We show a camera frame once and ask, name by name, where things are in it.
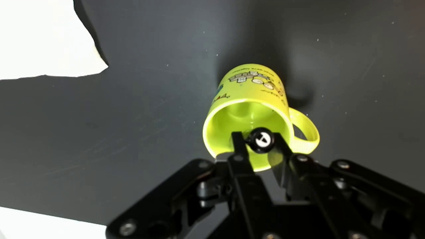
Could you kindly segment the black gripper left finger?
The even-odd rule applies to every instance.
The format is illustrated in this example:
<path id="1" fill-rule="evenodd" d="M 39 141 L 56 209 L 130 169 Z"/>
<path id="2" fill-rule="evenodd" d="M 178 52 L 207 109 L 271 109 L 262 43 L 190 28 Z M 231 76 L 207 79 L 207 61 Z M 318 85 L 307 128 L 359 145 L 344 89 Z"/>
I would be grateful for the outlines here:
<path id="1" fill-rule="evenodd" d="M 245 142 L 243 134 L 241 132 L 234 132 L 231 134 L 231 140 L 233 140 L 233 146 L 234 146 L 233 160 L 235 162 L 246 164 L 249 160 L 249 153 L 246 149 L 246 142 Z"/>

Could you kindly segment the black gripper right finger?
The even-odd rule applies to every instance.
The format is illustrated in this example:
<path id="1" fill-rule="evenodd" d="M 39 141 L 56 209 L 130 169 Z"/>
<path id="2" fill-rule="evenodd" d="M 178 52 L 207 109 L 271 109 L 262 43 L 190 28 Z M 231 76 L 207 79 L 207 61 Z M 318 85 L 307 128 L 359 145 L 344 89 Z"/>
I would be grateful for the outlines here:
<path id="1" fill-rule="evenodd" d="M 274 148 L 270 152 L 270 165 L 276 178 L 283 178 L 287 168 L 287 161 L 292 157 L 292 150 L 286 140 L 279 134 L 274 134 Z"/>

